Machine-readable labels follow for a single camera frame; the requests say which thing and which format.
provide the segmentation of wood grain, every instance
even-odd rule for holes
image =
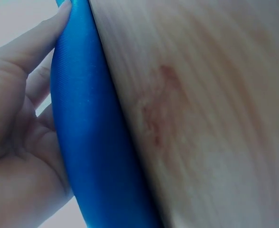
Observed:
[[[167,226],[279,228],[279,0],[90,0]]]

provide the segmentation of ribbed blue surface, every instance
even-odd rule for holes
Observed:
[[[90,5],[72,2],[51,69],[55,125],[72,189],[91,228],[160,228]]]

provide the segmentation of hand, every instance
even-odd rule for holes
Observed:
[[[37,66],[70,10],[67,1],[54,17],[0,48],[0,228],[38,227],[72,196],[52,108],[35,115],[49,92],[50,57]]]

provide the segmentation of white background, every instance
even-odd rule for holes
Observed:
[[[0,0],[0,46],[33,28],[57,11],[55,0]],[[40,113],[50,97],[38,109]],[[40,228],[85,228],[75,198]]]

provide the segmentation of fingernail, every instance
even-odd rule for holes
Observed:
[[[70,9],[71,6],[72,6],[71,0],[65,0],[65,1],[60,5],[60,7],[58,8],[58,13],[64,12],[64,11],[66,11],[67,9]]]

